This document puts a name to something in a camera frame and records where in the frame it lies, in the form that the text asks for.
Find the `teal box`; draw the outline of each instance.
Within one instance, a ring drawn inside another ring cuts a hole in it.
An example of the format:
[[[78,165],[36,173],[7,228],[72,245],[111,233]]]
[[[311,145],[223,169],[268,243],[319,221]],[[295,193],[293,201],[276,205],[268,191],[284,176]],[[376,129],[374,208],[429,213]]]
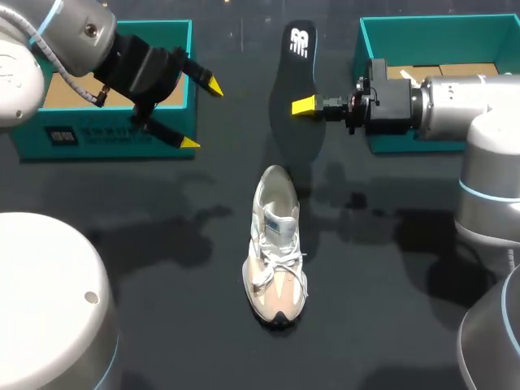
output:
[[[118,32],[134,34],[150,45],[172,50],[183,47],[195,59],[191,20],[121,21]],[[45,91],[49,90],[54,69],[41,63]],[[184,80],[182,104],[158,106],[154,119],[196,140],[197,87],[188,77]],[[82,158],[191,158],[193,149],[176,149],[143,132],[132,129],[132,106],[92,106],[77,108],[40,108],[34,117],[11,132],[22,160]],[[71,142],[56,145],[52,132],[69,132]]]
[[[389,67],[495,63],[499,73],[520,73],[520,21],[512,15],[447,15],[361,18],[353,78],[368,59]],[[449,152],[463,142],[420,141],[404,136],[370,136],[373,153]]]

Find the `white sneaker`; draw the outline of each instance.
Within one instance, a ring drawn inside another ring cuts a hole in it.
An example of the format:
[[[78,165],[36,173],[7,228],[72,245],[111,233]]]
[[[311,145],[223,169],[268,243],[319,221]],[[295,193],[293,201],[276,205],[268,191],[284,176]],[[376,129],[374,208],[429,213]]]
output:
[[[276,165],[267,168],[254,194],[249,256],[242,276],[254,311],[274,325],[292,322],[306,303],[299,213],[288,173]]]

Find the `shoelace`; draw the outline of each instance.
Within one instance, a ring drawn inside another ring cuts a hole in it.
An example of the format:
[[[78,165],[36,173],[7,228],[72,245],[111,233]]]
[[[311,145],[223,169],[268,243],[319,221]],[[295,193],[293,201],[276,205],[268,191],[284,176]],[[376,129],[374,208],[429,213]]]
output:
[[[302,256],[305,256],[306,253],[302,253],[298,250],[300,242],[300,236],[296,234],[296,239],[291,252],[288,254],[279,256],[276,253],[272,253],[272,248],[275,248],[275,245],[270,244],[266,240],[266,236],[262,234],[259,237],[258,243],[260,245],[260,250],[264,255],[264,265],[266,266],[262,273],[256,275],[253,278],[253,285],[255,288],[265,287],[272,279],[275,277],[276,268],[283,268],[287,272],[290,272],[294,275],[294,277],[300,282],[300,286],[303,290],[304,298],[307,298],[309,294],[307,293],[307,286],[303,283],[303,278],[301,278],[292,267],[296,264],[296,261],[301,260]]]

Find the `insole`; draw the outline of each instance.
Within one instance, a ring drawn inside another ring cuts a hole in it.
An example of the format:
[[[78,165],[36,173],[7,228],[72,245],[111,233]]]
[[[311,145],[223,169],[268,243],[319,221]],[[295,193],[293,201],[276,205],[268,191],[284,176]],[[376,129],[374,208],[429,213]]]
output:
[[[291,115],[293,101],[317,93],[317,44],[316,27],[310,20],[295,20],[285,27],[278,73],[269,99],[269,120],[279,151],[290,164],[311,163],[325,138],[325,122]]]

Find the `cardboard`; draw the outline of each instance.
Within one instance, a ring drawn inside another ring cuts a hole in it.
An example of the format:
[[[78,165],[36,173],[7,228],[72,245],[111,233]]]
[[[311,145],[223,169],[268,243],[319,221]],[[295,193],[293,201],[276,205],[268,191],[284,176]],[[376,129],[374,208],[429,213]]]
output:
[[[443,76],[498,75],[494,63],[457,63],[440,65],[439,68]]]
[[[424,81],[424,79],[426,79],[428,76],[440,76],[440,68],[436,67],[436,66],[433,66],[433,67],[404,66],[404,67],[388,67],[388,69],[387,69],[388,79],[404,78],[403,75],[401,74],[401,71],[405,71],[406,73],[408,73],[419,84],[421,84]]]
[[[184,82],[186,75],[180,77],[179,83],[175,90],[165,101],[159,106],[182,106],[184,98]],[[94,79],[90,73],[85,77],[74,78],[74,81],[89,91],[92,95],[97,96],[101,91],[103,84]],[[111,90],[106,98],[105,106],[107,107],[133,107],[133,103],[125,96]],[[92,107],[92,104],[84,100],[65,82],[59,73],[54,73],[50,82],[49,92],[43,104],[44,108],[80,108]]]

